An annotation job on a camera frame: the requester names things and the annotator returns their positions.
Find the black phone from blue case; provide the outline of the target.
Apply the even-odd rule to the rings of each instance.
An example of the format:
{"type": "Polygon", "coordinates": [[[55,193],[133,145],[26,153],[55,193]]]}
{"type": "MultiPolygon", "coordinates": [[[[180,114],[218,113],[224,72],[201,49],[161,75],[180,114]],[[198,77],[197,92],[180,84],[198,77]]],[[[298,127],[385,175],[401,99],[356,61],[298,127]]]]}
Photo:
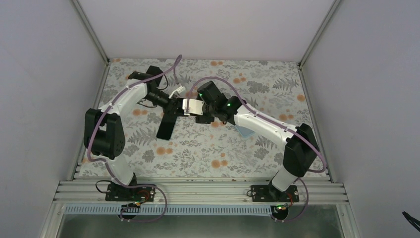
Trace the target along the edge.
{"type": "Polygon", "coordinates": [[[176,115],[164,114],[157,131],[157,139],[170,140],[176,121],[176,115]]]}

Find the light blue phone case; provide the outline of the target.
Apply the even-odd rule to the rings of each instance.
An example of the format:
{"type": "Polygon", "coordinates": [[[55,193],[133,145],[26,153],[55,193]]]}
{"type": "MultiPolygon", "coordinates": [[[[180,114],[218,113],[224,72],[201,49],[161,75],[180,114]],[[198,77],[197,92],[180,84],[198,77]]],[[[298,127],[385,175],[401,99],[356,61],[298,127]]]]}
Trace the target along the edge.
{"type": "Polygon", "coordinates": [[[245,128],[243,126],[235,125],[235,128],[237,129],[237,131],[239,132],[239,134],[243,138],[248,138],[248,137],[252,136],[255,133],[253,130],[250,130],[250,129],[245,128]]]}

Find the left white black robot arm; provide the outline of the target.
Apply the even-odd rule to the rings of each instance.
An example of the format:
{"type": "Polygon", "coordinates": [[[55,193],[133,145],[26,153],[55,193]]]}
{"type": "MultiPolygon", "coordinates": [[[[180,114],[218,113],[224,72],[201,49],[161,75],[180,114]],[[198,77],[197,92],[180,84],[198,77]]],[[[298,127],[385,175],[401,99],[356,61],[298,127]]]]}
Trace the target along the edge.
{"type": "Polygon", "coordinates": [[[139,185],[133,170],[124,158],[125,134],[123,119],[140,101],[149,101],[163,110],[163,118],[157,131],[159,139],[169,139],[178,117],[185,116],[186,100],[179,97],[184,87],[171,94],[160,88],[166,73],[157,66],[149,66],[145,73],[134,71],[128,76],[124,88],[98,109],[85,113],[84,146],[90,162],[103,162],[111,176],[108,189],[111,197],[133,200],[148,185],[139,185]]]}

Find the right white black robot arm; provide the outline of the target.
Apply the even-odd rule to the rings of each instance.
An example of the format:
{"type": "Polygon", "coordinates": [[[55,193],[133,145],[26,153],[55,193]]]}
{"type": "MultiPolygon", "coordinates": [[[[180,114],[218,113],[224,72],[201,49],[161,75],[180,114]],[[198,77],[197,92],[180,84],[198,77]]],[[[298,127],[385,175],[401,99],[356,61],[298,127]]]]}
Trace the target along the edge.
{"type": "Polygon", "coordinates": [[[284,146],[282,164],[270,180],[268,195],[280,202],[287,196],[287,189],[309,170],[315,158],[321,157],[312,128],[307,124],[294,126],[274,119],[252,107],[238,92],[227,98],[217,88],[213,78],[197,90],[196,99],[186,99],[186,114],[227,122],[254,131],[272,143],[284,146]]]}

